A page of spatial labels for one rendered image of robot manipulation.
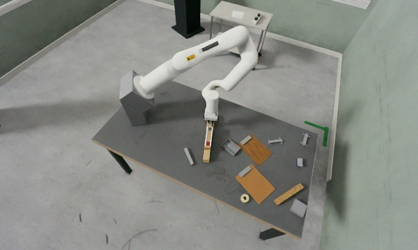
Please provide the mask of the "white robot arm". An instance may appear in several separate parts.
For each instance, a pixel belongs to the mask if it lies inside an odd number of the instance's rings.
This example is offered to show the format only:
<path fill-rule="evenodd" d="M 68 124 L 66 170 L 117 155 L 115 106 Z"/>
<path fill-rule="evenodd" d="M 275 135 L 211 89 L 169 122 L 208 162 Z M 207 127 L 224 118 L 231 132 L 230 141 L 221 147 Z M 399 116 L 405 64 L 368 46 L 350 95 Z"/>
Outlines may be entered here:
<path fill-rule="evenodd" d="M 202 91 L 207 110 L 204 119 L 217 121 L 215 113 L 218 109 L 220 94 L 215 89 L 222 87 L 226 91 L 231 91 L 258 63 L 258 52 L 248 29 L 244 26 L 234 27 L 205 43 L 176 53 L 171 60 L 145 77 L 136 76 L 134 86 L 145 99 L 153 99 L 154 91 L 169 81 L 193 66 L 235 47 L 239 50 L 241 61 L 225 79 L 210 82 Z"/>

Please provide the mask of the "wooden flat bar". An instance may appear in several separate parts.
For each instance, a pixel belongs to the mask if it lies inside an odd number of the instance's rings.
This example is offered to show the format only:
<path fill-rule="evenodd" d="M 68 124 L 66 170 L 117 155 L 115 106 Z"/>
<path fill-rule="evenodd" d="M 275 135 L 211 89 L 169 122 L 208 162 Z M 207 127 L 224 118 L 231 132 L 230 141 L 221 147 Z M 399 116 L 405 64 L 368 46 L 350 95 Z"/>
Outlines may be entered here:
<path fill-rule="evenodd" d="M 283 201 L 285 201 L 287 198 L 289 198 L 292 195 L 294 195 L 296 192 L 300 191 L 302 188 L 304 188 L 302 186 L 302 184 L 298 184 L 297 186 L 295 186 L 294 188 L 290 189 L 289 191 L 287 191 L 286 193 L 284 193 L 280 197 L 276 198 L 274 200 L 274 202 L 276 203 L 276 205 L 278 205 L 278 204 L 282 203 Z"/>

